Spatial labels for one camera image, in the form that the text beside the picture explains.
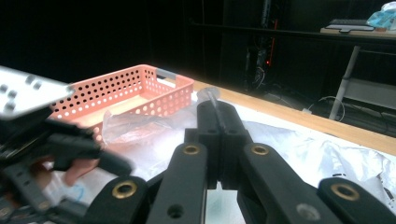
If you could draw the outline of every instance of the plastic bag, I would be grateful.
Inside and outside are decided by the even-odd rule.
[[[386,3],[381,7],[381,11],[375,12],[368,20],[367,24],[387,30],[396,30],[396,2]]]

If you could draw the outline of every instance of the electrical cable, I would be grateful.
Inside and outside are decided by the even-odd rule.
[[[341,120],[343,120],[344,116],[346,115],[346,108],[345,108],[345,106],[344,106],[344,103],[343,103],[342,101],[338,100],[337,98],[335,98],[334,96],[325,96],[325,97],[320,98],[318,101],[314,102],[311,106],[309,106],[309,107],[308,107],[308,110],[310,110],[311,107],[312,107],[314,104],[319,103],[320,101],[323,101],[323,100],[327,100],[327,99],[334,99],[334,100],[340,102],[341,106],[343,107],[343,116],[342,116],[339,120],[337,120],[337,121],[341,122]]]
[[[260,85],[262,84],[262,82],[264,81],[264,78],[265,78],[265,71],[260,67],[257,67],[257,68],[262,71],[262,80],[260,81],[259,85],[257,85],[256,90],[260,87]]]

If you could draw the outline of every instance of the perforated basket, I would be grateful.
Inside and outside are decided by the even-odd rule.
[[[173,79],[175,86],[160,82],[157,76]],[[72,84],[75,92],[53,104],[50,117],[92,128],[96,140],[102,141],[102,120],[107,110],[113,114],[167,116],[191,104],[192,84],[188,77],[137,65]]]

